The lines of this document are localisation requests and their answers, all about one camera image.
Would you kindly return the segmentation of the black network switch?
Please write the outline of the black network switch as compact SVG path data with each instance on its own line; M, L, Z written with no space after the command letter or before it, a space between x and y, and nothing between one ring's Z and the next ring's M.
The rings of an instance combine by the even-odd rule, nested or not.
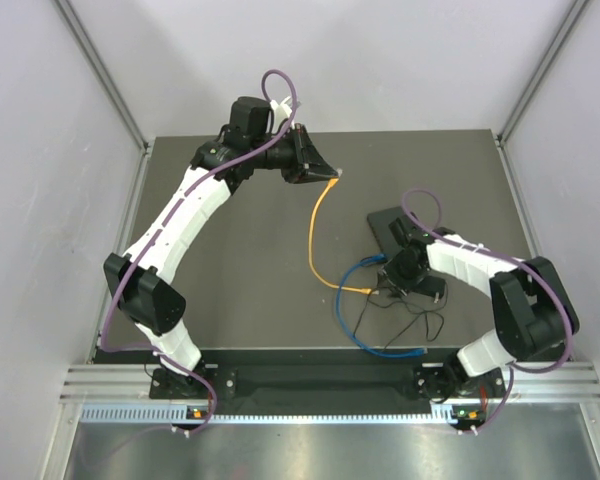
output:
M367 223L378 244L379 251L388 259L402 250L406 244L408 233L419 229L400 206L368 214Z

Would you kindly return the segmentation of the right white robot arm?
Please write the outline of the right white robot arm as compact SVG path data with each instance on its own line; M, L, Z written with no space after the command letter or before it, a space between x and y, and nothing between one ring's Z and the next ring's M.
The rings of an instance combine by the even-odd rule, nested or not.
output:
M450 229L420 229L395 208L371 213L367 222L386 257L378 284L392 296L439 298L446 292L442 277L448 275L491 301L493 329L444 361L440 397L470 395L484 374L566 344L579 331L573 304L548 259L488 255Z

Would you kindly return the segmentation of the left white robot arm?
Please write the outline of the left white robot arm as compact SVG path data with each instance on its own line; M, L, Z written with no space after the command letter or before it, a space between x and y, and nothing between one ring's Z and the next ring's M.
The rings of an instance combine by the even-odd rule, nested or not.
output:
M289 184L334 186L339 178L292 115L291 97L238 98L229 122L195 151L177 190L143 236L104 262L116 306L147 337L185 396L200 394L207 374L184 324L186 301L172 282L204 225L257 170L277 170Z

